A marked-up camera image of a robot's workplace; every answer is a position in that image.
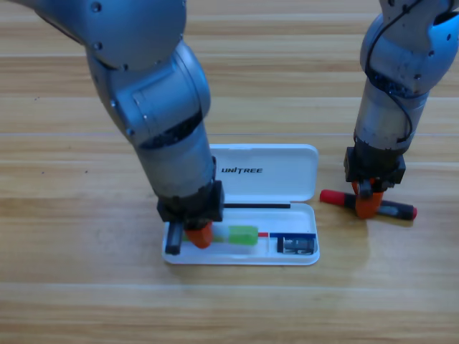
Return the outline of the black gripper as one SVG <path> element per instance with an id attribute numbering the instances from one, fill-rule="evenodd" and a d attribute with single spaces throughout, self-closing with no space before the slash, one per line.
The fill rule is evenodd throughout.
<path id="1" fill-rule="evenodd" d="M 157 210 L 169 223 L 165 253 L 178 255 L 183 237 L 199 249 L 206 249 L 213 239 L 212 224 L 223 220 L 224 191 L 221 181 L 213 181 L 194 195 L 184 198 L 161 197 Z"/>
<path id="2" fill-rule="evenodd" d="M 356 142 L 346 149 L 344 170 L 356 196 L 356 215 L 371 219 L 377 215 L 384 192 L 401 183 L 406 165 L 398 150 L 380 150 Z"/>

